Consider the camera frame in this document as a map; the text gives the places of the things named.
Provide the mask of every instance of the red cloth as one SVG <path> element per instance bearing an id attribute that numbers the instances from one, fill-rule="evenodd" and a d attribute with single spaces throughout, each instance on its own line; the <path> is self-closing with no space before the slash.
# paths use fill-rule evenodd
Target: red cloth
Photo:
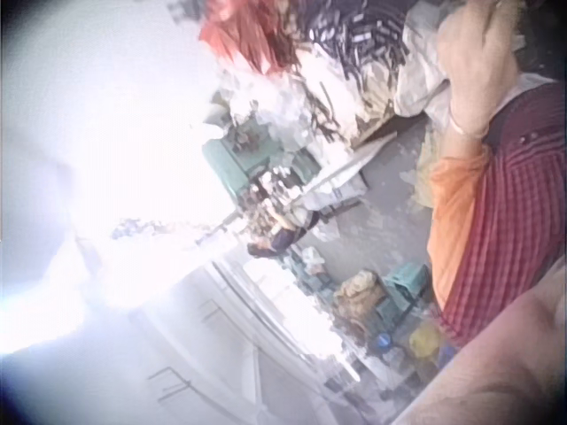
<path id="1" fill-rule="evenodd" d="M 494 119 L 469 241 L 442 328 L 463 346 L 538 282 L 565 246 L 565 88 L 524 93 Z"/>
<path id="2" fill-rule="evenodd" d="M 207 8 L 199 40 L 218 58 L 263 75 L 280 73 L 295 62 L 275 0 L 209 0 Z"/>

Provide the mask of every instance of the floor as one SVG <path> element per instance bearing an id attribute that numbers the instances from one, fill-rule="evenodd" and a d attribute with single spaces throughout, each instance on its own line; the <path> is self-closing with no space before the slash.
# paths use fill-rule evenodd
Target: floor
<path id="1" fill-rule="evenodd" d="M 335 282 L 363 268 L 386 275 L 407 261 L 429 264 L 431 210 L 411 198 L 425 123 L 400 132 L 362 169 L 369 191 L 361 206 L 337 217 L 339 239 L 322 242 L 310 233 L 298 242 L 321 253 Z"/>

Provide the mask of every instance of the hand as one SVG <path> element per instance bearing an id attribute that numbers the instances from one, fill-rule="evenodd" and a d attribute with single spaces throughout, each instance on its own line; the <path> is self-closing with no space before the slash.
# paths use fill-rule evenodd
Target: hand
<path id="1" fill-rule="evenodd" d="M 469 0 L 439 29 L 439 62 L 451 81 L 454 121 L 482 134 L 517 81 L 512 52 L 517 0 Z"/>

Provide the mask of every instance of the bracelet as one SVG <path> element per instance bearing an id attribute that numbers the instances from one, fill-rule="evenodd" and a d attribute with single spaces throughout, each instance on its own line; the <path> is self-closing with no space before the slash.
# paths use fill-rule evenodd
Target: bracelet
<path id="1" fill-rule="evenodd" d="M 478 134 L 471 134 L 471 133 L 467 133 L 466 131 L 464 131 L 461 126 L 459 126 L 453 118 L 453 111 L 451 111 L 451 108 L 449 107 L 449 124 L 451 124 L 451 126 L 454 128 L 454 131 L 456 131 L 458 134 L 460 135 L 464 135 L 466 137 L 470 137 L 471 139 L 484 139 L 485 136 L 488 134 L 488 129 L 489 126 L 486 126 L 486 128 L 483 130 L 482 133 L 478 133 Z"/>

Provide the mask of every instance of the worker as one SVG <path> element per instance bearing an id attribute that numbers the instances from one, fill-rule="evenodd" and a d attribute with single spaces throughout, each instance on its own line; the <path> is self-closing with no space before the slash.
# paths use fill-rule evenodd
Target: worker
<path id="1" fill-rule="evenodd" d="M 267 207 L 267 212 L 276 221 L 270 237 L 258 237 L 248 244 L 248 253 L 255 258 L 273 258 L 282 255 L 290 246 L 307 234 L 317 225 L 319 220 L 327 220 L 317 211 L 295 208 L 293 218 L 276 212 L 273 206 Z"/>
<path id="2" fill-rule="evenodd" d="M 439 30 L 451 104 L 428 252 L 439 323 L 461 347 L 564 254 L 564 83 L 495 113 L 517 84 L 517 16 L 517 0 L 469 0 Z"/>
<path id="3" fill-rule="evenodd" d="M 562 259 L 457 353 L 393 425 L 567 423 L 565 277 Z"/>

